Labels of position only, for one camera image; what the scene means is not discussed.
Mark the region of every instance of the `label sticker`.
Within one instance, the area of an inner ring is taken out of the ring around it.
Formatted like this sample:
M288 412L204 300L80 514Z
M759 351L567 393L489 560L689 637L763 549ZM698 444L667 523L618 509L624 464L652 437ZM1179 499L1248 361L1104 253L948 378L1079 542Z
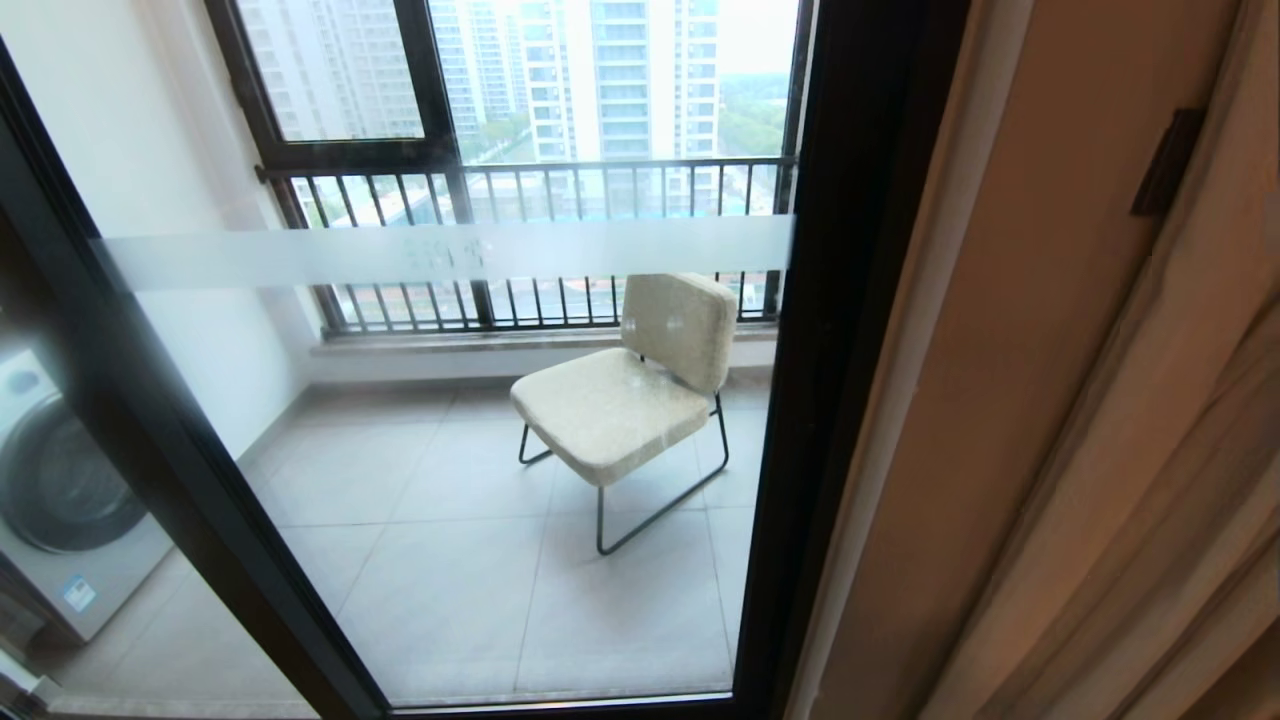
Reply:
M84 609L88 607L88 603L93 602L95 597L97 597L97 591L88 587L84 578L79 575L73 577L67 583L67 587L63 588L63 600L65 600L67 605L70 605L76 612L84 612Z

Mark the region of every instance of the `glass door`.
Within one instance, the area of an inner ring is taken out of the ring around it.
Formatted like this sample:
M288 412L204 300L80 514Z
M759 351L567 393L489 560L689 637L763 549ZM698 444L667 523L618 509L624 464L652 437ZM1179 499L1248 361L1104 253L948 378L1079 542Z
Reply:
M74 451L15 537L155 516L195 574L101 637L168 643L174 715L781 711L963 27L924 8L847 87L877 28L809 0L0 8L24 328L88 428L31 421ZM142 693L110 647L93 697Z

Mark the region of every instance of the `washing machine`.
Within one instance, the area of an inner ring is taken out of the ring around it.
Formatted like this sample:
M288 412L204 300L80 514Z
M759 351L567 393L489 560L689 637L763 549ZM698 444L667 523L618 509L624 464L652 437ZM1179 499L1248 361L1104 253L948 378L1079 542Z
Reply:
M31 350L0 363L0 569L86 643L173 547Z

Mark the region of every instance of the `sky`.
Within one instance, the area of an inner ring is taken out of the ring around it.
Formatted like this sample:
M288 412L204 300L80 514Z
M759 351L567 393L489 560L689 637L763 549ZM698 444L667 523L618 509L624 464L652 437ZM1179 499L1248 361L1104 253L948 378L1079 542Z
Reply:
M788 73L797 0L719 0L721 73Z

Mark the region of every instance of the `white wall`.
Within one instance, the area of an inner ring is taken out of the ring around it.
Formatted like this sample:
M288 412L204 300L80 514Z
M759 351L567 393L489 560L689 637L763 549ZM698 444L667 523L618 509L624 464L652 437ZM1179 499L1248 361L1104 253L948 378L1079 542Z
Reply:
M200 3L6 1L0 33L104 236L278 225ZM233 456L305 387L306 333L274 315L297 314L292 292L140 293Z

